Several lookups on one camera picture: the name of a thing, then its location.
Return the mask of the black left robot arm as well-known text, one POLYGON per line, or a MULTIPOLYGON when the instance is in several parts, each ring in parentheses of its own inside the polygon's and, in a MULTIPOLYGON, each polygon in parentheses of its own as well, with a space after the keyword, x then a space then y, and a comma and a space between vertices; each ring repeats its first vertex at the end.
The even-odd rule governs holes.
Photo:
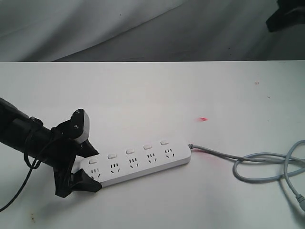
POLYGON ((83 109, 71 118, 48 129, 35 117, 28 117, 11 103, 0 100, 0 141, 29 157, 52 167, 55 194, 65 198, 73 191, 97 192, 102 185, 83 169, 72 173, 77 156, 88 158, 98 155, 90 144, 90 119, 83 109))

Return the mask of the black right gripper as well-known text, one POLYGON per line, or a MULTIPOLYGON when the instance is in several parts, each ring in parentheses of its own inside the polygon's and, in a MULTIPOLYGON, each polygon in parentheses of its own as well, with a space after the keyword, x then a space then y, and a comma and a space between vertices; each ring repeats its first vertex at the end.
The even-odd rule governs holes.
POLYGON ((269 32, 305 23, 305 0, 278 0, 278 9, 266 20, 269 32))

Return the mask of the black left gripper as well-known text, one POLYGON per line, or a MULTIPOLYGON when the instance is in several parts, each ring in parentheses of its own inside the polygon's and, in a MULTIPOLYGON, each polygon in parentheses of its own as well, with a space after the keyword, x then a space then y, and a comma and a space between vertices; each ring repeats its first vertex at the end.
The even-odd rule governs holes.
POLYGON ((51 155, 54 156, 55 195, 67 197, 74 191, 95 193, 102 188, 100 182, 90 177, 83 169, 72 172, 76 156, 88 158, 96 156, 99 152, 91 145, 89 140, 81 143, 74 135, 78 128, 72 121, 60 123, 52 129, 55 134, 51 144, 51 155))

